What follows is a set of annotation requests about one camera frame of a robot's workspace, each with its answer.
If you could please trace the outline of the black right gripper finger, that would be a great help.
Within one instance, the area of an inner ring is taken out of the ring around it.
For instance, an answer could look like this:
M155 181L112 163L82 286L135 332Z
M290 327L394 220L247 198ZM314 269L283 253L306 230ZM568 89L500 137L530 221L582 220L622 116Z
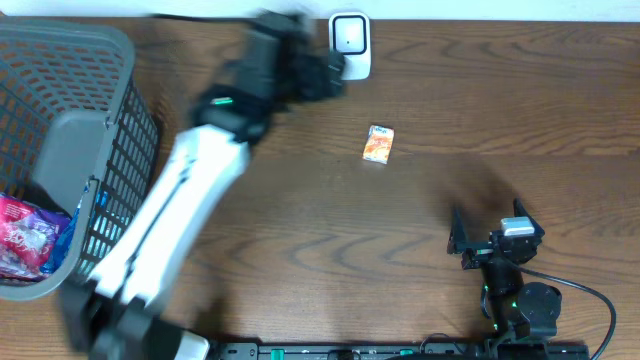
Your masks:
M469 247L469 238L457 207L452 209L452 223L447 244L448 254L461 254Z
M531 222L533 228L535 230L540 229L540 225L536 222L536 220L529 214L529 212L525 209L522 201L519 198L515 198L513 200L513 210L515 217L527 217Z

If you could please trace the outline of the orange snack packet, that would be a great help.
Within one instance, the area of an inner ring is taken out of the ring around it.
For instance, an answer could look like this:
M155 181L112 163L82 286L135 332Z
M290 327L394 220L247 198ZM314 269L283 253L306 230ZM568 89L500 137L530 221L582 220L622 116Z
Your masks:
M379 125L371 125L362 158L367 161L386 164L394 140L395 131Z

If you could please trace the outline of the red purple snack bag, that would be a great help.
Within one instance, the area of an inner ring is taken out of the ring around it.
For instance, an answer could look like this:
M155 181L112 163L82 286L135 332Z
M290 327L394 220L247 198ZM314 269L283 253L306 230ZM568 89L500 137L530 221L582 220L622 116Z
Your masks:
M1 195L1 278L38 282L49 277L55 244L70 218Z

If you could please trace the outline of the blue snack wrapper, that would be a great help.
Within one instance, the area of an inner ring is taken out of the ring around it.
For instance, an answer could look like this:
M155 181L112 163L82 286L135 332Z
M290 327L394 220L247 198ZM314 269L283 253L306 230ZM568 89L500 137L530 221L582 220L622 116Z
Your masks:
M108 198L109 198L109 195L107 194L106 191L99 190L98 194L96 195L95 205L99 208L104 207ZM62 230L57 240L55 241L54 246L49 253L48 260L42 266L40 266L39 269L41 273L45 275L53 274L59 269L59 267L64 262L69 252L73 236L76 232L77 221L79 218L79 210L80 210L81 204L82 204L82 200L78 203L78 206L76 207L76 210L73 213L73 217L71 218L71 221L64 228L64 230ZM89 221L89 225L95 225L96 221L97 221L96 215L93 214L91 216L91 220Z

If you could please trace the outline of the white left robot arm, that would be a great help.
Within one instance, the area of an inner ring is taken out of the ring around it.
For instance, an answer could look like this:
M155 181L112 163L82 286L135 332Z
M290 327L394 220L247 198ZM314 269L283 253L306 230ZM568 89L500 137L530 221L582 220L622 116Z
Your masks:
M166 165L117 244L59 291L71 347L91 359L206 359L214 341L161 318L205 222L246 171L273 116L339 96L344 57L317 55L302 12L251 19L233 79L204 91Z

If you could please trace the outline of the grey plastic mesh basket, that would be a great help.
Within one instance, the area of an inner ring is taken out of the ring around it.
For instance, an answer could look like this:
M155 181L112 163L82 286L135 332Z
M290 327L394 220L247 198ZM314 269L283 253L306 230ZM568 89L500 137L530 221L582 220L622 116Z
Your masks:
M33 300L87 277L135 217L161 129L134 64L132 42L115 28L2 19L1 190L72 219L61 260L39 280L3 277L3 299Z

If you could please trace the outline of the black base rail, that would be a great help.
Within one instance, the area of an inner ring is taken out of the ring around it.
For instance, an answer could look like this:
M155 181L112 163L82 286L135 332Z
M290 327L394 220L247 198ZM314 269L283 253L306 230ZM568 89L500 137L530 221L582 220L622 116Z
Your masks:
M210 360L387 360L387 359L547 359L588 360L584 345L501 345L491 350L480 344L438 339L420 344L258 344L221 343Z

